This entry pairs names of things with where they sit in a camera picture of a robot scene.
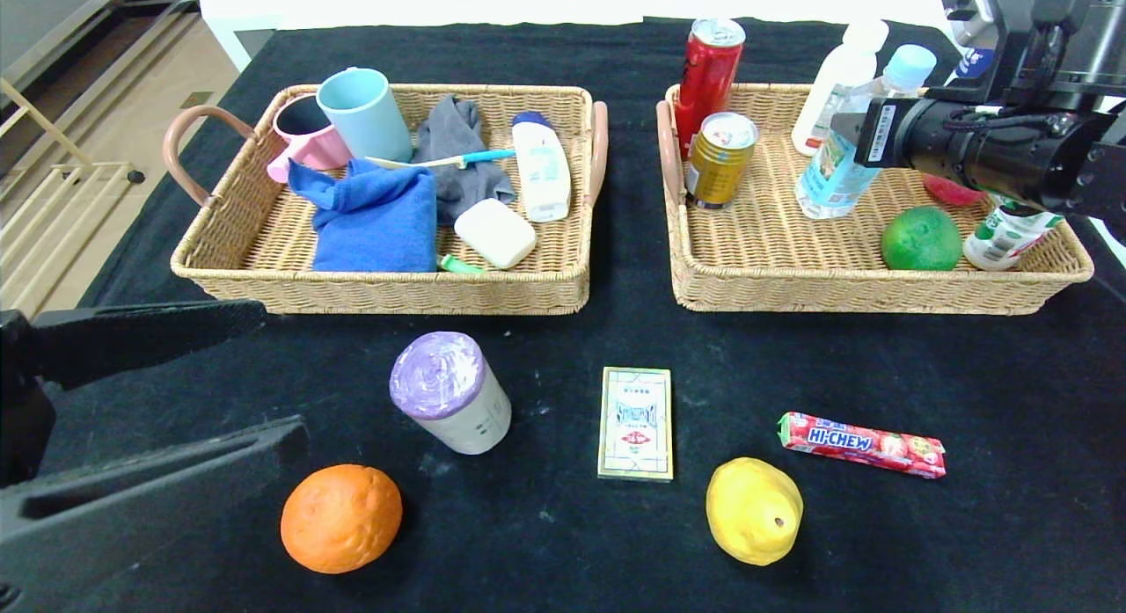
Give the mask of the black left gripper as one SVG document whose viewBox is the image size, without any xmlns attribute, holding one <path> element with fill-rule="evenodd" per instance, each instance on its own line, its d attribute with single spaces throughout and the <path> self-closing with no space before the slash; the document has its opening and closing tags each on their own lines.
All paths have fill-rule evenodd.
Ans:
<svg viewBox="0 0 1126 613">
<path fill-rule="evenodd" d="M 295 415 L 37 479 L 65 390 L 254 332 L 256 300 L 3 312 L 5 612 L 68 608 L 100 581 L 249 500 L 307 453 Z"/>
</svg>

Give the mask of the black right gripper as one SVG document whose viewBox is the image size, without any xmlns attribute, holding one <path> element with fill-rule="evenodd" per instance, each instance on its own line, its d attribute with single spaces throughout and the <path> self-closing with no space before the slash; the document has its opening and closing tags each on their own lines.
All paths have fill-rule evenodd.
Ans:
<svg viewBox="0 0 1126 613">
<path fill-rule="evenodd" d="M 937 99 L 873 99 L 867 113 L 834 113 L 830 137 L 855 146 L 856 165 L 921 169 L 950 140 L 944 123 L 951 112 L 950 101 Z"/>
</svg>

